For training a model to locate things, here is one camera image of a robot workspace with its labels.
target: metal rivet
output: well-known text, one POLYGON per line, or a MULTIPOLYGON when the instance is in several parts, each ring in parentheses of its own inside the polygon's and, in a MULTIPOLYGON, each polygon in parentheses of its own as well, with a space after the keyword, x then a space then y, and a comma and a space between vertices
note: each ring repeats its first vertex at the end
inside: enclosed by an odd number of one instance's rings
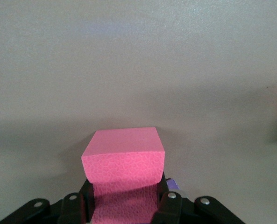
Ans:
POLYGON ((168 197, 169 198, 176 198, 177 195, 175 193, 173 193, 173 192, 170 192, 170 193, 168 193, 168 197))
POLYGON ((76 198, 77 198, 76 195, 72 195, 72 196, 69 197, 70 200, 74 200, 74 199, 76 199, 76 198))
POLYGON ((179 189, 170 189, 170 190, 172 190, 172 192, 178 193, 182 198, 188 198, 186 192, 183 190, 179 190, 179 189))
POLYGON ((206 205, 210 204, 209 199, 207 199, 207 198, 205 198, 205 197, 202 197, 202 198, 200 199, 200 202, 201 202, 202 204, 206 204, 206 205))
POLYGON ((37 203, 35 203, 35 207, 40 207, 41 205, 43 204, 43 202, 37 202, 37 203))

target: foam block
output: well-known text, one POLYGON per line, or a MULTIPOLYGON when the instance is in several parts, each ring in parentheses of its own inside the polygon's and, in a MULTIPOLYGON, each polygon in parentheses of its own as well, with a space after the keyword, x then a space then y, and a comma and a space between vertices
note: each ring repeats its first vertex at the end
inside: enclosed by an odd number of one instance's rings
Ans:
POLYGON ((94 186, 94 224, 150 222, 164 167, 156 128, 97 131, 81 159, 94 186))

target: gray wall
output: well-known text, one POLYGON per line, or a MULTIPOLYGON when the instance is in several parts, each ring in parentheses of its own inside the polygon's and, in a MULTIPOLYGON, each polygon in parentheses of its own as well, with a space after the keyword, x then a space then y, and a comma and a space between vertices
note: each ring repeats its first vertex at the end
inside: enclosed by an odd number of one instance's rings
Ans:
POLYGON ((77 191, 94 131, 139 126, 190 199, 277 224, 277 0, 0 0, 0 219, 77 191))

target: textured foam surface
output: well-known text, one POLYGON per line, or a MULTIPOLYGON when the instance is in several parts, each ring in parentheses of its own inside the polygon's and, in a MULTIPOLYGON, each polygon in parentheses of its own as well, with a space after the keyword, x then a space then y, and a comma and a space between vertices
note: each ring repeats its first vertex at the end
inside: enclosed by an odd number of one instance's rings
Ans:
POLYGON ((97 131, 82 163, 94 186, 94 224, 149 223, 156 211, 156 184, 164 149, 156 128, 97 131))
POLYGON ((124 191, 160 182, 164 148, 154 127, 101 130, 81 159, 91 183, 112 183, 112 192, 124 191))
POLYGON ((102 194, 95 189, 93 224, 150 223, 157 210, 156 185, 126 192, 102 194))

